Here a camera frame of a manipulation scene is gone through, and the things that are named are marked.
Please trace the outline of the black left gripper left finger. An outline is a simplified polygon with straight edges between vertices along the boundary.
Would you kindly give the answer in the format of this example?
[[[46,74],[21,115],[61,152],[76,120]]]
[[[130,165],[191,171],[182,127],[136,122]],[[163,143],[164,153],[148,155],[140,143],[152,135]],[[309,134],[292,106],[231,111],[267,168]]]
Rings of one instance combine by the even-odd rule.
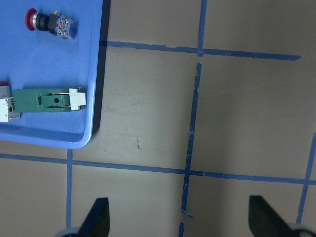
[[[84,222],[79,237],[107,237],[110,231],[109,200],[107,197],[97,198]]]

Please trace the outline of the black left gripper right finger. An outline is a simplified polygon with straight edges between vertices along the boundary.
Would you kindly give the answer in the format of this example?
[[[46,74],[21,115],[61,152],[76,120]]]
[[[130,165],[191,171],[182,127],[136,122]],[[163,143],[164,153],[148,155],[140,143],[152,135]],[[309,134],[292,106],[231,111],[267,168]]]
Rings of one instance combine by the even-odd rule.
[[[249,197],[248,224],[254,237],[293,237],[289,225],[262,196]]]

